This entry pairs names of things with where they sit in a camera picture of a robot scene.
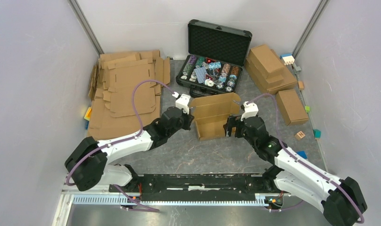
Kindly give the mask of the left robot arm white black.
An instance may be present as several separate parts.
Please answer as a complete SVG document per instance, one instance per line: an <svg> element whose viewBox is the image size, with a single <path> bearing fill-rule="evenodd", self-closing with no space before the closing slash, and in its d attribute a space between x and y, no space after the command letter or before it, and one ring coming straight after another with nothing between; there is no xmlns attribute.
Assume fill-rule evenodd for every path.
<svg viewBox="0 0 381 226"><path fill-rule="evenodd" d="M177 131L189 130L193 119L191 110L172 106L160 118L133 134L99 141L93 137L84 138L65 161L66 185L87 191L105 183L122 186L127 192L135 191L138 178L128 167L111 166L110 163L164 145Z"/></svg>

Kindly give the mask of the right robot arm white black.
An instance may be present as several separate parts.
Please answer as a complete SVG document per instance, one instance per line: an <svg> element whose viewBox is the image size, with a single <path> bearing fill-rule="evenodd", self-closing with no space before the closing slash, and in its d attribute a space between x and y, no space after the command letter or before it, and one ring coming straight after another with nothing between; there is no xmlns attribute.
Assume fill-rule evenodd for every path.
<svg viewBox="0 0 381 226"><path fill-rule="evenodd" d="M363 223L367 204L357 181L330 174L293 151L267 132L258 117L229 116L223 126L227 137L244 138L255 153L272 166L264 173L263 187L297 196L322 212L332 226Z"/></svg>

